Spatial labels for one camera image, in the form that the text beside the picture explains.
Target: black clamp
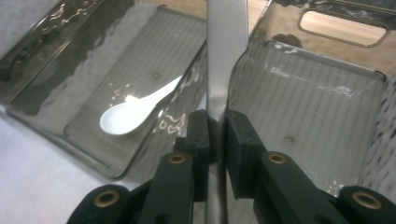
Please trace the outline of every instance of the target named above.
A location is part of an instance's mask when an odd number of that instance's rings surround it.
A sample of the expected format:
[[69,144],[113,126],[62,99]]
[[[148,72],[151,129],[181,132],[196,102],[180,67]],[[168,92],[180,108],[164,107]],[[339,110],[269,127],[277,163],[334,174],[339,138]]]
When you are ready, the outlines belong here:
[[[227,170],[235,199],[253,199],[259,223],[396,223],[396,205],[362,187],[338,198],[316,188],[289,156],[267,151],[248,118],[227,115]],[[193,202],[207,197],[210,144],[204,110],[189,115],[187,136],[162,157],[151,181],[129,192],[107,185],[88,194],[68,223],[192,223]]]

